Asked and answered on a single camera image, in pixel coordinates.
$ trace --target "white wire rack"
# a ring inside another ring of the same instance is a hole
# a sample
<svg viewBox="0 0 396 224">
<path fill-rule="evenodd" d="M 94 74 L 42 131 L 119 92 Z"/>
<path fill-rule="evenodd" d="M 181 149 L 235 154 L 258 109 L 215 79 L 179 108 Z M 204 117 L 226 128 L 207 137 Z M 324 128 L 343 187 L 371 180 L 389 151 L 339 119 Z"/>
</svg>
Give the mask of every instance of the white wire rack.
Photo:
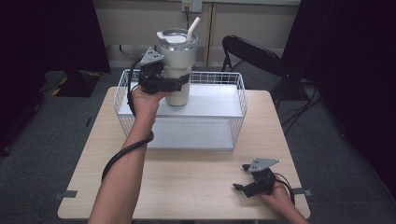
<svg viewBox="0 0 396 224">
<path fill-rule="evenodd" d="M 130 70 L 123 71 L 114 107 L 125 134 L 131 131 L 134 116 L 127 104 Z M 132 87 L 139 70 L 132 73 Z M 189 101 L 183 106 L 160 101 L 155 138 L 148 148 L 232 150 L 248 110 L 248 99 L 239 73 L 191 72 Z"/>
</svg>

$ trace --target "human arm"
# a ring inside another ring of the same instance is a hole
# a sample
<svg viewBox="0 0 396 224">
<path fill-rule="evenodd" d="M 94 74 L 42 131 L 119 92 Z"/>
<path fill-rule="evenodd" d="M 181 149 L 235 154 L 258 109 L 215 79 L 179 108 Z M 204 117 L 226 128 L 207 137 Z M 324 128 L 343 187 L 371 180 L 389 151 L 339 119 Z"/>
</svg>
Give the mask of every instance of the human arm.
<svg viewBox="0 0 396 224">
<path fill-rule="evenodd" d="M 167 92 L 133 91 L 136 117 L 122 148 L 149 137 L 160 100 Z M 99 188 L 89 223 L 131 223 L 139 197 L 147 145 L 121 157 L 108 171 Z"/>
<path fill-rule="evenodd" d="M 275 182 L 271 194 L 260 194 L 265 202 L 268 203 L 276 212 L 287 219 L 291 224 L 307 224 L 306 218 L 292 203 L 285 186 L 279 182 Z"/>
</svg>

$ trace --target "black curtain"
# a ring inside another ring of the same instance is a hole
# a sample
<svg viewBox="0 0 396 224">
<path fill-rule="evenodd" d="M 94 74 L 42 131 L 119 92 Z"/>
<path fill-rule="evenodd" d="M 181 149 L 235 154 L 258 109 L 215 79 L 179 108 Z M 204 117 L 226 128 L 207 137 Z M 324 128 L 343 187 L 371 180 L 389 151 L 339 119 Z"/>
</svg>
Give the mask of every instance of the black curtain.
<svg viewBox="0 0 396 224">
<path fill-rule="evenodd" d="M 0 147 L 48 71 L 110 73 L 92 0 L 2 0 L 0 43 Z"/>
<path fill-rule="evenodd" d="M 396 196 L 396 2 L 302 0 L 282 57 Z"/>
</svg>

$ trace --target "black cable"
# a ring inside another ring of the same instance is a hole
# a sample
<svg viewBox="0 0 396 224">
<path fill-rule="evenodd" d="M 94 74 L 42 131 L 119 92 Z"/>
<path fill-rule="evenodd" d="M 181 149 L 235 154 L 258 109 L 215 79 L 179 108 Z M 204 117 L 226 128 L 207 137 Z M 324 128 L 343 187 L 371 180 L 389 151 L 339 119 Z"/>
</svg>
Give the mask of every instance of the black cable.
<svg viewBox="0 0 396 224">
<path fill-rule="evenodd" d="M 187 19 L 187 30 L 189 30 L 190 29 L 190 22 L 189 22 L 189 11 L 190 11 L 190 8 L 189 7 L 184 7 L 184 11 L 186 13 L 186 19 Z"/>
<path fill-rule="evenodd" d="M 283 180 L 278 180 L 278 179 L 276 179 L 275 181 L 276 181 L 276 182 L 279 182 L 279 183 L 282 183 L 282 184 L 288 189 L 291 202 L 295 205 L 295 204 L 296 204 L 296 201 L 295 201 L 295 199 L 294 199 L 294 192 L 293 192 L 293 190 L 291 189 L 291 186 L 289 186 L 289 185 L 288 185 L 285 181 L 283 181 Z"/>
<path fill-rule="evenodd" d="M 275 180 L 276 182 L 282 183 L 288 189 L 289 195 L 290 195 L 290 199 L 293 202 L 293 204 L 295 205 L 294 192 L 293 192 L 293 190 L 291 188 L 291 184 L 289 183 L 288 179 L 285 176 L 283 176 L 281 174 L 278 174 L 278 173 L 274 173 L 274 175 L 280 175 L 286 181 L 285 182 L 285 181 L 282 181 L 282 180 L 279 180 L 279 179 Z"/>
<path fill-rule="evenodd" d="M 136 114 L 134 112 L 134 102 L 133 102 L 133 99 L 132 99 L 131 92 L 134 90 L 134 88 L 136 88 L 138 86 L 138 84 L 135 85 L 133 88 L 131 88 L 131 82 L 132 82 L 132 75 L 134 73 L 134 68 L 136 67 L 137 63 L 139 63 L 141 60 L 142 60 L 142 58 L 138 58 L 132 64 L 131 69 L 130 69 L 129 74 L 128 74 L 128 83 L 127 83 L 127 86 L 128 86 L 128 93 L 127 93 L 128 105 L 131 108 L 131 111 L 132 111 L 132 113 L 134 114 L 135 117 L 136 117 Z M 108 171 L 110 170 L 111 166 L 113 166 L 113 164 L 116 161 L 118 161 L 121 157 L 126 155 L 128 152 L 131 152 L 132 150 L 134 150 L 136 148 L 142 147 L 143 145 L 151 142 L 153 139 L 154 139 L 154 133 L 151 131 L 148 138 L 143 139 L 143 140 L 141 140 L 139 142 L 136 142 L 136 143 L 134 143 L 134 144 L 132 144 L 132 145 L 130 145 L 128 147 L 125 147 L 121 151 L 119 151 L 116 155 L 114 155 L 110 159 L 110 161 L 107 163 L 107 165 L 106 165 L 106 167 L 105 167 L 105 169 L 104 169 L 104 171 L 102 173 L 102 181 L 105 179 L 105 177 L 106 177 Z"/>
<path fill-rule="evenodd" d="M 291 120 L 294 119 L 294 121 L 291 123 L 291 125 L 289 126 L 289 128 L 284 132 L 284 134 L 288 134 L 289 130 L 291 129 L 291 127 L 293 126 L 293 124 L 297 121 L 297 119 L 308 109 L 311 108 L 312 106 L 316 105 L 318 102 L 321 101 L 321 98 L 319 97 L 314 103 L 311 103 L 312 100 L 314 99 L 314 96 L 316 94 L 316 92 L 318 91 L 318 85 L 315 87 L 314 92 L 312 93 L 312 96 L 309 98 L 308 102 L 303 105 L 302 107 L 298 108 L 298 109 L 294 109 L 291 111 L 295 111 L 294 115 L 292 115 L 290 118 L 288 118 L 286 121 L 281 123 L 281 126 L 283 127 L 285 124 L 289 123 Z M 291 111 L 288 111 L 287 113 L 283 114 L 280 116 L 280 118 L 284 117 L 285 115 L 289 114 Z"/>
<path fill-rule="evenodd" d="M 54 87 L 58 86 L 59 84 L 61 84 L 62 80 L 64 80 L 64 75 L 65 75 L 65 72 L 62 74 L 61 78 L 59 79 L 59 81 L 56 82 L 55 85 L 53 85 L 53 86 L 51 86 L 49 88 L 46 88 L 45 90 L 41 91 L 40 93 L 44 93 L 46 91 L 50 91 L 52 88 L 54 88 Z"/>
<path fill-rule="evenodd" d="M 102 182 L 105 179 L 108 171 L 110 170 L 111 166 L 113 166 L 114 163 L 116 163 L 116 161 L 118 161 L 121 157 L 123 157 L 124 155 L 126 155 L 128 152 L 131 152 L 134 149 L 137 149 L 139 147 L 142 147 L 143 145 L 151 142 L 154 139 L 154 133 L 151 131 L 149 134 L 149 137 L 146 139 L 143 139 L 137 143 L 134 143 L 128 147 L 125 147 L 124 149 L 122 149 L 121 151 L 119 151 L 116 155 L 114 155 L 110 161 L 107 163 L 105 170 L 102 173 Z"/>
<path fill-rule="evenodd" d="M 134 86 L 134 87 L 131 89 L 131 82 L 132 82 L 132 75 L 133 75 L 133 73 L 134 73 L 134 68 L 136 67 L 137 63 L 139 63 L 140 61 L 142 61 L 142 58 L 136 59 L 136 61 L 134 61 L 134 63 L 132 64 L 131 69 L 129 70 L 129 74 L 128 74 L 128 83 L 127 83 L 127 85 L 128 85 L 128 89 L 127 89 L 127 90 L 128 90 L 128 94 L 126 94 L 126 98 L 128 99 L 128 106 L 129 106 L 129 108 L 131 109 L 132 114 L 134 115 L 134 117 L 136 117 L 136 114 L 135 114 L 135 112 L 134 112 L 134 101 L 133 101 L 133 99 L 132 99 L 131 91 L 132 91 L 134 88 L 136 88 L 137 85 Z"/>
<path fill-rule="evenodd" d="M 321 101 L 321 98 L 317 99 L 312 105 L 306 106 L 306 107 L 304 108 L 304 110 L 301 111 L 301 112 L 295 117 L 294 121 L 291 123 L 291 125 L 289 126 L 289 128 L 285 131 L 285 135 L 288 134 L 288 132 L 289 132 L 291 126 L 293 126 L 293 124 L 294 124 L 294 123 L 297 121 L 297 119 L 305 112 L 305 110 L 307 110 L 309 107 L 314 106 L 315 104 L 319 103 L 320 101 Z"/>
</svg>

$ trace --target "white straw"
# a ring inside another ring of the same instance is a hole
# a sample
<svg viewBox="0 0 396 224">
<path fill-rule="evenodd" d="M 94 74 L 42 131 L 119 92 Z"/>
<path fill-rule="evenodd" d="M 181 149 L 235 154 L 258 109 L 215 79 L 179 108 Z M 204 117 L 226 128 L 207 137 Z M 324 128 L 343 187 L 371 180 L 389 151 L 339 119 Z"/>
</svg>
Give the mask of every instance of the white straw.
<svg viewBox="0 0 396 224">
<path fill-rule="evenodd" d="M 201 19 L 200 19 L 199 17 L 197 17 L 197 18 L 195 18 L 195 21 L 192 23 L 192 25 L 191 25 L 189 31 L 187 32 L 187 42 L 191 42 L 192 32 L 194 31 L 195 26 L 197 26 L 197 24 L 198 24 L 198 22 L 199 22 L 200 20 L 201 20 Z"/>
</svg>

